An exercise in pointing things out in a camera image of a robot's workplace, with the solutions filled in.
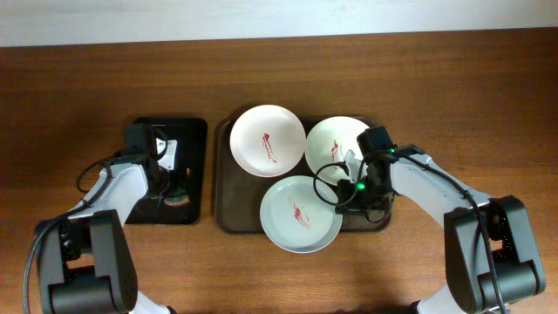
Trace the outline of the orange green sponge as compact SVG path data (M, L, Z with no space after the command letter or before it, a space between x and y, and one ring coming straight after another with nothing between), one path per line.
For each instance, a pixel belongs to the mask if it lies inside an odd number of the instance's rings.
M171 206L171 207L180 207L180 206L186 206L190 203L190 199L187 195L179 195L179 196L175 196L175 197L168 197L165 198L163 200L163 202L167 205L167 206Z

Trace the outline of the pale blue plate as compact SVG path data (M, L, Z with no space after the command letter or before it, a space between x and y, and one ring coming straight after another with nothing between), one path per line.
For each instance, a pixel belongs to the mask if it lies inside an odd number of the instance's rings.
M272 185L262 198L260 221L276 246L309 254L328 246L337 236L343 216L332 205L335 192L309 176L290 176Z

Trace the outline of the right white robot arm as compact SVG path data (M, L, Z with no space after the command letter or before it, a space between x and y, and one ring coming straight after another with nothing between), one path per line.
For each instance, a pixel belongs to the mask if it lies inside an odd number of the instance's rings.
M411 313L504 313L540 295L547 278L524 203L468 187L419 147L348 151L338 166L339 209L364 212L370 201L405 196L444 231L446 285L410 305Z

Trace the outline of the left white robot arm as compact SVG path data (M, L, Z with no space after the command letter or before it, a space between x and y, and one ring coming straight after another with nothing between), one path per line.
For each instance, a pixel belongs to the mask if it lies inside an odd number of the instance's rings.
M139 290L123 226L136 203L169 187L155 153L122 150L99 161L99 180L70 211L40 222L24 272L30 312L31 267L44 313L172 313Z

